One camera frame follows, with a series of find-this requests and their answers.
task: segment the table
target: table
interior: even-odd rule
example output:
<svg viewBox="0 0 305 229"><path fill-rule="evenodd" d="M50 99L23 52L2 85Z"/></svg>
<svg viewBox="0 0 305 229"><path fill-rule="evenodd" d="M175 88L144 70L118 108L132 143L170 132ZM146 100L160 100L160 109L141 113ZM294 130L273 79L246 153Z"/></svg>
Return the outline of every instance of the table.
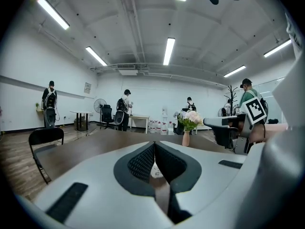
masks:
<svg viewBox="0 0 305 229"><path fill-rule="evenodd" d="M130 129L132 128L132 119L146 120L146 130L145 130L145 133L147 134L149 115L133 114L133 115L129 116L129 118L130 118Z"/></svg>
<svg viewBox="0 0 305 229"><path fill-rule="evenodd" d="M92 111L70 111L72 113L76 113L76 130L79 130L81 127L81 115L86 114L86 131L88 130L88 114L93 114ZM78 114L80 114L80 123L78 124Z"/></svg>
<svg viewBox="0 0 305 229"><path fill-rule="evenodd" d="M182 138L183 135L142 134L105 129L50 150L39 152L37 158L51 180L55 180L80 162L96 155L147 141L168 141L181 145ZM220 153L232 153L224 147L197 135L191 136L189 147Z"/></svg>

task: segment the ceiling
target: ceiling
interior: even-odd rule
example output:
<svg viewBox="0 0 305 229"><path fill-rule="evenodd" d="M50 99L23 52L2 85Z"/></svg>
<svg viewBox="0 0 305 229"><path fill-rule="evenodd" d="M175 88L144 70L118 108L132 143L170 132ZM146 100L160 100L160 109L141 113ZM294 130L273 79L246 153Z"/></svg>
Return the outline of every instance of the ceiling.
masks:
<svg viewBox="0 0 305 229"><path fill-rule="evenodd" d="M108 67L88 54L87 46L108 65L141 63L150 70L227 83L223 75L243 64L255 72L251 62L259 64L276 40L288 39L276 0L219 0L218 5L209 0L48 1L70 28L63 30L30 0L26 10L33 24L89 68ZM168 37L176 42L170 65L163 66Z"/></svg>

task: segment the standing fan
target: standing fan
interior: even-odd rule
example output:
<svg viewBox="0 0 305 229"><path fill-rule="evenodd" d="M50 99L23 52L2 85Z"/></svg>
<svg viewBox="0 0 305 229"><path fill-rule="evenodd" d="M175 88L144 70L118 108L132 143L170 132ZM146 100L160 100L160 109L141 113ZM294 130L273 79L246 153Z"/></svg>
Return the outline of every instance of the standing fan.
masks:
<svg viewBox="0 0 305 229"><path fill-rule="evenodd" d="M107 104L106 101L99 98L94 102L94 105L93 105L94 110L100 114L100 122L97 124L98 126L103 125L102 124L102 108L105 104Z"/></svg>

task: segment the bouquet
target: bouquet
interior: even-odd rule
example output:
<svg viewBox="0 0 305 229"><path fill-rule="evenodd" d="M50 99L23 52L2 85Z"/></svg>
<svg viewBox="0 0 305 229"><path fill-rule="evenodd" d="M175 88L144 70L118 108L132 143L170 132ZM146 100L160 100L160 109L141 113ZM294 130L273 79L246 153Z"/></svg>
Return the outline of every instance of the bouquet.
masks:
<svg viewBox="0 0 305 229"><path fill-rule="evenodd" d="M198 125L203 125L203 119L196 111L181 111L178 115L178 121L183 124L184 131L189 132L195 129Z"/></svg>

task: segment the office chair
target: office chair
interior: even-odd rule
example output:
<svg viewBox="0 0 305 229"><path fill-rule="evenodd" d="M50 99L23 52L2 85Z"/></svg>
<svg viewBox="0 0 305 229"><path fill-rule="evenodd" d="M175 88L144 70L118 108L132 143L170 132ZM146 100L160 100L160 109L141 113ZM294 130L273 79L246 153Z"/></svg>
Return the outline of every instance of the office chair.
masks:
<svg viewBox="0 0 305 229"><path fill-rule="evenodd" d="M102 107L102 122L106 122L107 123L105 129L106 128L114 129L113 126L109 125L109 123L114 122L114 119L111 118L111 114L112 114L112 108L110 108L110 105L105 104Z"/></svg>
<svg viewBox="0 0 305 229"><path fill-rule="evenodd" d="M37 130L33 131L29 136L29 145L30 145L30 150L33 155L33 159L46 184L48 184L51 181L51 179L49 178L47 180L45 178L45 176L43 175L43 173L42 173L43 167L37 157L37 154L42 151L50 150L50 149L56 147L56 145L54 145L54 144L47 145L47 146L39 147L35 150L33 150L32 146L53 142L53 141L56 141L59 139L61 139L61 145L63 145L63 136L64 136L63 130L58 127L37 129Z"/></svg>

